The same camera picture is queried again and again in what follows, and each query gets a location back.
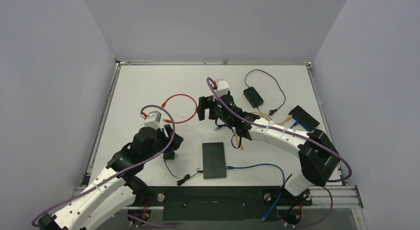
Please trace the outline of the black power adapter with cord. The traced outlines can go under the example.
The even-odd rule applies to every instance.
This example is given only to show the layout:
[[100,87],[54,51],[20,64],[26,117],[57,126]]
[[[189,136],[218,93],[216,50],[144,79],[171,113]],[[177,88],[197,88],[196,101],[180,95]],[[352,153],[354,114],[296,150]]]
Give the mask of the black power adapter with cord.
[[268,108],[268,115],[273,116],[286,102],[286,95],[277,79],[261,69],[253,69],[244,77],[246,89],[243,95],[252,108]]

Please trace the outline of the black network switch small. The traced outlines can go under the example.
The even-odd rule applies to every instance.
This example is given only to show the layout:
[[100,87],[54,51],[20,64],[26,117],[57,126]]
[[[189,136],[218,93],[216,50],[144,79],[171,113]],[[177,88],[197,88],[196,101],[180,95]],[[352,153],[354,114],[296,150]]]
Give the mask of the black network switch small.
[[300,125],[304,130],[311,132],[320,125],[318,120],[300,106],[294,107],[288,114],[294,120],[290,128]]

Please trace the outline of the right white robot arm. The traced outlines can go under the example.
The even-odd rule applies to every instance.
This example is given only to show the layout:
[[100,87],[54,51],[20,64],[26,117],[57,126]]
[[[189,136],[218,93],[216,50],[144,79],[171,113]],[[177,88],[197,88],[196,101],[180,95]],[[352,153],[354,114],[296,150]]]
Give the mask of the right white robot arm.
[[292,173],[279,191],[286,204],[293,203],[310,186],[325,186],[340,162],[337,150],[322,130],[297,131],[274,124],[237,107],[231,95],[200,97],[199,120],[204,120],[205,111],[209,111],[209,119],[221,121],[240,138],[267,143],[298,158],[300,170]]

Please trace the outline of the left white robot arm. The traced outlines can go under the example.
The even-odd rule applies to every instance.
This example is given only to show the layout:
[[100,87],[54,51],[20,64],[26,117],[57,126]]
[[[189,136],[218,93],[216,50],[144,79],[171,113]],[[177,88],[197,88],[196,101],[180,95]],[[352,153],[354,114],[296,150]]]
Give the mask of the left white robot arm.
[[94,230],[122,208],[144,204],[148,186],[137,173],[160,154],[177,150],[183,141],[169,124],[157,129],[142,127],[85,190],[62,203],[54,214],[44,213],[35,226],[40,230]]

